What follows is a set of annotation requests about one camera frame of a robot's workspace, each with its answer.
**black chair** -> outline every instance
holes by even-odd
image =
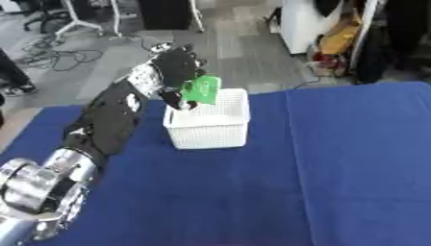
[[[41,11],[41,15],[27,21],[24,23],[24,30],[30,31],[30,25],[33,23],[40,22],[40,33],[46,34],[46,24],[54,19],[63,19],[63,20],[70,20],[69,13],[64,12],[50,12],[50,0],[31,0],[36,1],[38,3],[38,9]]]

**person's leg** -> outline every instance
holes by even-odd
[[[389,0],[386,11],[391,47],[401,58],[411,56],[426,32],[427,1]]]
[[[4,93],[18,96],[37,91],[30,78],[0,49],[0,82]]]

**white plastic basket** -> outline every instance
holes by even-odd
[[[166,107],[164,126],[177,149],[215,149],[245,145],[249,121],[247,91],[228,88],[217,93],[215,105],[192,111]]]

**yellow bag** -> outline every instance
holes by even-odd
[[[355,10],[321,38],[318,44],[320,52],[325,55],[343,54],[353,44],[361,26],[362,20]]]

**desk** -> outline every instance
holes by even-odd
[[[299,89],[250,100],[247,145],[200,151],[171,146],[164,105],[152,102],[80,218],[35,245],[431,243],[429,85]],[[78,114],[77,107],[43,111],[0,162],[44,160]]]

